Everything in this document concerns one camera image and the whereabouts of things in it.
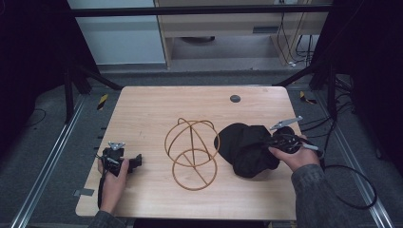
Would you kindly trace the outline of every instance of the wall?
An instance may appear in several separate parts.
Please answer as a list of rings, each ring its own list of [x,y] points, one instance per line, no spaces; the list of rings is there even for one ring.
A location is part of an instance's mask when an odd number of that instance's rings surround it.
[[[154,7],[152,0],[68,0],[72,9]],[[77,18],[101,71],[165,66],[156,16]]]

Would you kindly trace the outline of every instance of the black cap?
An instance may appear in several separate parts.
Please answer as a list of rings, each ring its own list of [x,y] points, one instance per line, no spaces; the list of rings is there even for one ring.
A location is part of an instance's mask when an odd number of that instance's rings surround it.
[[[253,178],[266,169],[276,169],[277,159],[267,148],[270,132],[263,125],[248,126],[233,123],[220,133],[219,153],[232,164],[235,174],[243,178]]]

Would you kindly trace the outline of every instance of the wooden table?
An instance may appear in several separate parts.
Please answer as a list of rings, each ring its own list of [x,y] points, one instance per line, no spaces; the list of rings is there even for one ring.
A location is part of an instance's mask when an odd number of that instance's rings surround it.
[[[240,96],[240,102],[231,102],[232,95]],[[189,191],[175,182],[173,161],[167,156],[164,146],[167,133],[179,118],[210,121],[220,132],[233,123],[260,124],[269,128],[280,120],[295,117],[284,87],[125,87],[99,154],[108,147],[107,142],[125,142],[126,158],[134,158],[141,153],[144,160],[143,165],[129,175],[116,215],[161,219],[295,220],[296,197],[290,180],[292,172],[285,163],[281,162],[276,170],[263,171],[248,180],[236,176],[232,165],[217,154],[215,161],[218,171],[214,181],[202,190]],[[297,134],[300,133],[297,123],[290,126]],[[214,151],[214,130],[199,130],[209,151],[211,148]],[[190,147],[189,137],[182,138],[172,146],[171,156]],[[181,182],[191,185],[200,180],[192,168],[176,168],[175,173]],[[214,163],[204,165],[201,167],[203,169],[205,175],[211,175],[214,173]],[[76,208],[79,216],[93,217],[97,213],[100,177],[97,162],[94,161],[85,188],[94,189],[95,193],[92,197],[80,197]]]

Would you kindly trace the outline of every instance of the dark sleeve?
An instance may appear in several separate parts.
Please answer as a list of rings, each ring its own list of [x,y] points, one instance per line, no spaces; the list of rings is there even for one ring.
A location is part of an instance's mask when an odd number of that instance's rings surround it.
[[[88,228],[95,228],[95,227],[125,228],[125,225],[120,220],[110,215],[108,212],[98,211],[97,215],[95,215],[95,218],[88,226]]]
[[[297,194],[298,228],[353,227],[320,166],[302,166],[294,172],[291,180]]]

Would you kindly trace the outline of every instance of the sleeve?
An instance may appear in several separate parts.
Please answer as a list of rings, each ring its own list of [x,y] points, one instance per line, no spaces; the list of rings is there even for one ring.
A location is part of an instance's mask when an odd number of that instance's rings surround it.
[[[320,166],[304,165],[291,179],[297,194],[298,228],[354,227]]]
[[[125,228],[125,225],[117,218],[105,211],[98,211],[88,228]]]

